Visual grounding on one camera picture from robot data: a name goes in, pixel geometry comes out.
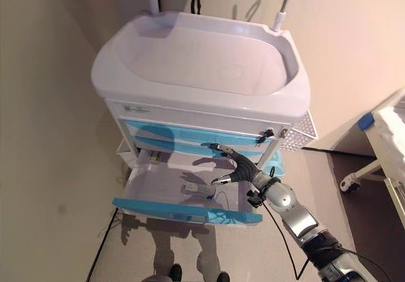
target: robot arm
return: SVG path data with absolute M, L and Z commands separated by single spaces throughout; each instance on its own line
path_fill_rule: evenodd
M 283 225 L 318 270 L 323 282 L 364 281 L 377 282 L 355 256 L 345 252 L 342 245 L 316 218 L 301 205 L 291 187 L 259 170 L 248 158 L 233 149 L 212 144 L 212 149 L 221 150 L 237 163 L 237 169 L 212 181 L 213 185 L 228 182 L 249 181 L 258 190 L 249 191 L 248 201 L 260 206 L 267 200 L 277 212 Z

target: open drawer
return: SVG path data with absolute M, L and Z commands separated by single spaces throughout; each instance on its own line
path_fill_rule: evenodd
M 212 199 L 182 192 L 186 181 L 210 184 L 235 168 L 225 158 L 208 158 L 142 149 L 138 165 L 125 186 L 123 198 L 113 204 L 128 214 L 202 224 L 256 224 L 256 214 L 247 201 L 248 182 L 216 188 Z

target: black shoe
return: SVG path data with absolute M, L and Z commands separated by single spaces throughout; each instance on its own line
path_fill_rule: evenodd
M 182 267 L 178 264 L 175 264 L 171 267 L 169 278 L 173 280 L 173 282 L 180 282 L 182 280 Z
M 229 275 L 225 271 L 223 271 L 218 276 L 218 279 L 216 280 L 216 282 L 230 282 Z

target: cart wheel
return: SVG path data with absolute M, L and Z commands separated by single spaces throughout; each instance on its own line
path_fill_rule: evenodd
M 356 178 L 354 173 L 347 175 L 340 183 L 340 190 L 342 192 L 354 192 L 359 190 L 360 181 Z

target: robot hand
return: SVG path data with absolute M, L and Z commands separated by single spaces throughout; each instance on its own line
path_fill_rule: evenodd
M 222 185 L 229 182 L 248 181 L 252 182 L 254 177 L 260 172 L 256 165 L 247 157 L 238 154 L 232 148 L 220 144 L 211 144 L 209 148 L 220 150 L 224 155 L 236 162 L 236 169 L 229 175 L 222 176 L 211 182 L 212 185 Z

